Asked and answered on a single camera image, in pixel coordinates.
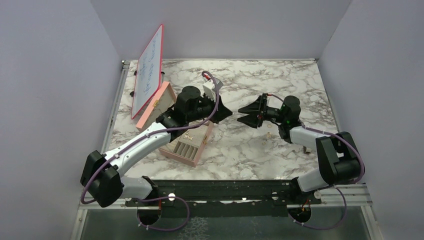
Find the pink jewelry box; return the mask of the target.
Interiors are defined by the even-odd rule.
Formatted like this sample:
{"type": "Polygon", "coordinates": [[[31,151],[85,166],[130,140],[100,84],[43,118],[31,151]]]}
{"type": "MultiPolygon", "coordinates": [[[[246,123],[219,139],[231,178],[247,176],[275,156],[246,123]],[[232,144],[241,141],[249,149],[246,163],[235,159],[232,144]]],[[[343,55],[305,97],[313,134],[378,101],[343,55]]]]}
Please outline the pink jewelry box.
{"type": "MultiPolygon", "coordinates": [[[[159,90],[152,97],[149,104],[143,110],[141,117],[135,125],[136,128],[140,132],[143,132],[156,120],[157,117],[159,117],[160,114],[164,113],[169,107],[171,107],[176,100],[177,96],[171,84],[164,81],[159,90]]],[[[193,136],[192,141],[184,138],[186,131],[183,135],[160,147],[158,150],[165,157],[179,161],[191,167],[196,167],[213,128],[214,124],[208,121],[198,128],[187,130],[190,132],[190,135],[193,136]]]]}

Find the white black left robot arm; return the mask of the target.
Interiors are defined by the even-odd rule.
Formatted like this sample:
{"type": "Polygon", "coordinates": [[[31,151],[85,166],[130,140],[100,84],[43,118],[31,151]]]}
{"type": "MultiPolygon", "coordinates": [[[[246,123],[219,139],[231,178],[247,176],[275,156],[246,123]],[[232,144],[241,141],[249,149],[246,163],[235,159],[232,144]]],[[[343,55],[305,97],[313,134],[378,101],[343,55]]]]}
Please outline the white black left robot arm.
{"type": "Polygon", "coordinates": [[[174,141],[187,130],[211,121],[215,124],[233,113],[221,98],[214,101],[194,86],[186,86],[173,105],[153,123],[125,144],[100,153],[95,150],[86,159],[80,183],[82,204],[98,203],[108,207],[118,199],[139,199],[144,205],[157,200],[154,183],[148,177],[124,179],[125,173],[156,149],[174,141]]]}

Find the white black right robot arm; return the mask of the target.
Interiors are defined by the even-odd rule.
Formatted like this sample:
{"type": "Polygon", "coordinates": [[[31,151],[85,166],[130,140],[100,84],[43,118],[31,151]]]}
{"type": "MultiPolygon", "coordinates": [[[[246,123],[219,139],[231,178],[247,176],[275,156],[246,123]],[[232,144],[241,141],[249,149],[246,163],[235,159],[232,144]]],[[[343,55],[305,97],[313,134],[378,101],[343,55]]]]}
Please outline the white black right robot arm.
{"type": "Polygon", "coordinates": [[[352,135],[343,131],[331,133],[307,127],[300,119],[300,100],[293,95],[282,99],[281,107],[268,105],[269,93],[241,107],[237,119],[257,129],[268,121],[277,125],[279,136],[289,144],[297,144],[316,152],[318,167],[289,183],[289,199],[300,204],[309,193],[339,184],[358,182],[365,174],[365,165],[352,135]]]}

